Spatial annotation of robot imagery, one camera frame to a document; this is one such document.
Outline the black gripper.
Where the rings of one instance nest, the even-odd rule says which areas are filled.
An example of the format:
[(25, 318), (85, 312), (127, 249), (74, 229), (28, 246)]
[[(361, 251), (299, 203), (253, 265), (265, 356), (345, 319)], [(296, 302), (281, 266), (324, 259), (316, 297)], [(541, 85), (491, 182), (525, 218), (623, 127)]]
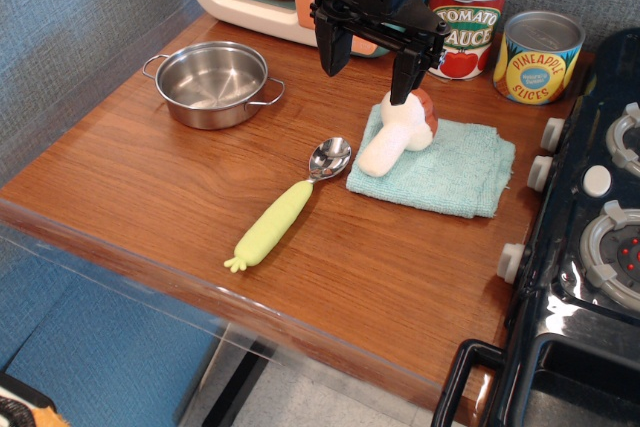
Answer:
[(421, 85), (428, 56), (440, 56), (448, 24), (426, 0), (313, 0), (310, 6), (320, 62), (333, 77), (349, 62), (353, 42), (365, 40), (396, 52), (390, 103), (401, 105)]

